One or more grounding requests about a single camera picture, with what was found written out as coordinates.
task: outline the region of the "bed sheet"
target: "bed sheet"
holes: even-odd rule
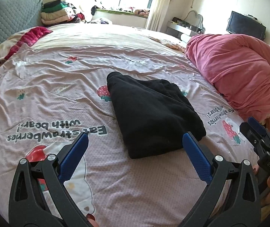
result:
[[[227,160],[257,162],[239,133],[243,120],[184,54],[134,29],[99,28],[60,29],[35,47],[23,46],[0,67],[0,213],[5,219],[18,161],[57,153],[81,131],[89,132],[89,147],[64,185],[85,215],[94,214],[107,227],[171,227],[188,214],[206,184],[183,150],[128,157],[106,87],[113,71],[177,84],[204,123],[207,135],[201,143]],[[41,187],[58,216],[43,181]],[[227,187],[216,209],[226,193]]]

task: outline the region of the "fingernail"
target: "fingernail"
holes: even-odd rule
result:
[[[86,218],[89,218],[89,219],[95,221],[95,217],[94,217],[92,214],[90,214],[90,213],[88,213],[88,214],[86,215]]]

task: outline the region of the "gray headboard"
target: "gray headboard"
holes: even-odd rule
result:
[[[0,44],[12,34],[41,26],[43,0],[0,0]]]

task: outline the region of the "pink comforter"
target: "pink comforter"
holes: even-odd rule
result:
[[[270,46],[247,35],[198,35],[187,57],[238,111],[270,130]]]

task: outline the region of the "black flat screen tv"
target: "black flat screen tv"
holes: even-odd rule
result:
[[[226,30],[231,34],[245,34],[263,41],[266,27],[248,16],[232,11]]]

